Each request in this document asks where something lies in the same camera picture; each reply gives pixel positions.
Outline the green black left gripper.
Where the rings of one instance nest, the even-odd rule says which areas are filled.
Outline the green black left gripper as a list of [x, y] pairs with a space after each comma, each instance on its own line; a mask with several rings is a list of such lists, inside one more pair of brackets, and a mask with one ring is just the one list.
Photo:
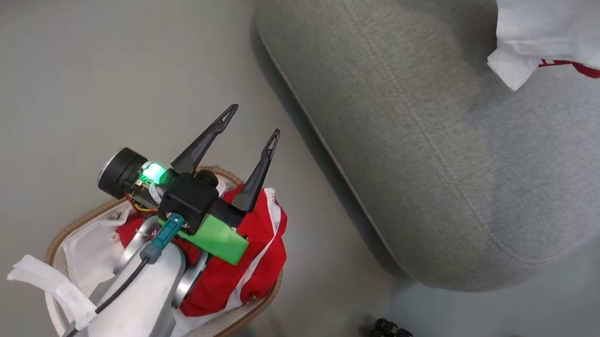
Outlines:
[[221, 199], [217, 179], [199, 163], [222, 134], [235, 112], [233, 103], [170, 163], [172, 168], [150, 162], [132, 149], [123, 148], [103, 166], [98, 187], [117, 199], [142, 199], [159, 218], [152, 242], [140, 254], [157, 261], [164, 248], [177, 237], [191, 242], [212, 256], [237, 265], [248, 241], [237, 233], [247, 213], [253, 211], [272, 163], [281, 133], [275, 129], [260, 160], [233, 201]]

